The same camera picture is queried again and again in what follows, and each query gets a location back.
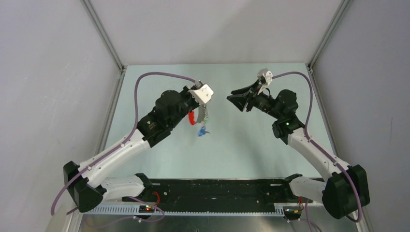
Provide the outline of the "metal key holder red handle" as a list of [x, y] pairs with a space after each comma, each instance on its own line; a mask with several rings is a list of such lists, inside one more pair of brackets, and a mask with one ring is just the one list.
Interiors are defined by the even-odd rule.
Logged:
[[209, 120], [207, 105], [200, 105], [197, 113], [194, 111], [188, 112], [188, 120], [191, 125], [201, 124], [204, 126]]

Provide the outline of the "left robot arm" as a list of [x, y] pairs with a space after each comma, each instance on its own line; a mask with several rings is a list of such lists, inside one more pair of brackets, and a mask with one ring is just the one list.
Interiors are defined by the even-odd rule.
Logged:
[[144, 174], [127, 178], [109, 175], [161, 142], [189, 112], [208, 103], [214, 92], [209, 85], [184, 87], [181, 92], [167, 90], [155, 101], [152, 111], [142, 117], [123, 139], [93, 158], [63, 167], [64, 182], [79, 212], [88, 212], [102, 202], [137, 197], [148, 201], [153, 195], [150, 180]]

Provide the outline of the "blue key tag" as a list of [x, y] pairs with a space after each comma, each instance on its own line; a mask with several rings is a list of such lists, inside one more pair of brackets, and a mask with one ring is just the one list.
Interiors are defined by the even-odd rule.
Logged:
[[200, 129], [199, 129], [199, 131], [198, 131], [198, 136], [199, 136], [199, 137], [202, 137], [202, 136], [204, 136], [204, 135], [206, 135], [206, 134], [210, 134], [210, 132], [207, 131], [206, 126], [201, 126]]

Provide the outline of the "aluminium frame post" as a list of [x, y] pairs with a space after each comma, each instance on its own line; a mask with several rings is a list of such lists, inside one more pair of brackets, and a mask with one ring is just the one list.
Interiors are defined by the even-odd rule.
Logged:
[[325, 48], [331, 41], [334, 33], [336, 32], [339, 24], [342, 22], [344, 16], [346, 15], [349, 7], [352, 4], [352, 0], [342, 0], [334, 13], [328, 27], [326, 28], [319, 45], [316, 47], [309, 63], [307, 64], [308, 70], [311, 74], [313, 74], [314, 67], [321, 57], [322, 53], [324, 52]]
[[119, 70], [120, 73], [124, 73], [125, 66], [123, 62], [121, 61], [107, 31], [105, 30], [105, 27], [98, 16], [97, 11], [95, 10], [92, 2], [90, 0], [80, 0], [82, 3], [86, 13], [88, 14], [92, 24], [94, 25], [96, 32], [98, 33], [99, 37], [102, 40], [102, 43], [106, 47], [110, 57], [112, 58], [115, 66]]

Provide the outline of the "controller board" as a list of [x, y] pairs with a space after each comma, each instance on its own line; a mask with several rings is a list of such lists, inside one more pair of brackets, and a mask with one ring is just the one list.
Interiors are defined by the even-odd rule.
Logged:
[[155, 212], [156, 212], [155, 207], [146, 205], [146, 204], [140, 205], [138, 208], [139, 214], [144, 214], [144, 213], [149, 214], [149, 213], [155, 213]]
[[285, 209], [284, 210], [284, 216], [283, 218], [286, 221], [298, 221], [301, 217], [301, 210], [296, 210], [296, 209]]

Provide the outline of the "right controller board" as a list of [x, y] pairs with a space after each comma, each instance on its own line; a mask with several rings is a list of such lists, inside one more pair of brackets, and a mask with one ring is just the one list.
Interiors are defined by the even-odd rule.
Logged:
[[301, 217], [301, 210], [296, 210], [296, 209], [285, 209], [284, 210], [284, 216], [283, 218], [286, 221], [298, 221]]

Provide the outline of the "left aluminium frame post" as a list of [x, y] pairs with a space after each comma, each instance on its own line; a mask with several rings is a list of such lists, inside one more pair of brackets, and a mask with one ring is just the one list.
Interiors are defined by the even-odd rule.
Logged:
[[90, 0], [80, 0], [82, 3], [86, 13], [88, 14], [92, 24], [94, 25], [96, 32], [98, 33], [99, 37], [102, 40], [102, 43], [106, 47], [110, 57], [112, 58], [115, 66], [119, 70], [120, 73], [124, 73], [125, 66], [123, 62], [121, 61], [107, 31], [105, 30], [105, 27], [98, 16], [97, 11], [95, 10], [92, 2]]

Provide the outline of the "left controller board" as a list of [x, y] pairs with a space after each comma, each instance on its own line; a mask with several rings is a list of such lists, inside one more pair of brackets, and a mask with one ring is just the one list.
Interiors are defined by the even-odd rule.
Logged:
[[156, 212], [155, 207], [146, 205], [146, 204], [140, 205], [138, 208], [139, 214], [144, 214], [144, 213], [149, 214], [149, 213], [155, 213], [155, 212]]

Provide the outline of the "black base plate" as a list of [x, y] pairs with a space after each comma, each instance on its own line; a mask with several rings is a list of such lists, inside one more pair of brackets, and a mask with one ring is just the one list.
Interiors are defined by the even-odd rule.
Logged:
[[280, 203], [305, 203], [282, 179], [151, 179], [138, 199], [166, 211], [269, 212]]

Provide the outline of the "right aluminium frame post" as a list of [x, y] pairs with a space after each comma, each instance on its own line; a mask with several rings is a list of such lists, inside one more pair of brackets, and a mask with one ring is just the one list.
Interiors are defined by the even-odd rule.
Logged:
[[331, 41], [334, 33], [336, 32], [339, 24], [342, 22], [344, 16], [346, 15], [349, 7], [352, 4], [352, 0], [342, 0], [334, 13], [328, 27], [326, 28], [319, 45], [316, 47], [309, 63], [307, 64], [308, 70], [311, 74], [313, 74], [314, 67], [321, 57], [322, 53], [324, 52], [325, 48]]

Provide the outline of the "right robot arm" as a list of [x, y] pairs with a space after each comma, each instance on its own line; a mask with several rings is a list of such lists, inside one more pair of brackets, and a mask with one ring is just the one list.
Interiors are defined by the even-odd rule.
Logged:
[[248, 87], [233, 90], [226, 99], [241, 112], [256, 108], [275, 118], [272, 125], [274, 136], [299, 152], [321, 175], [322, 181], [301, 174], [283, 179], [280, 193], [285, 201], [293, 202], [302, 197], [319, 202], [336, 219], [347, 217], [354, 211], [360, 212], [370, 203], [365, 169], [330, 154], [313, 140], [296, 115], [295, 92], [284, 89], [273, 98], [265, 94], [262, 84], [256, 81]]

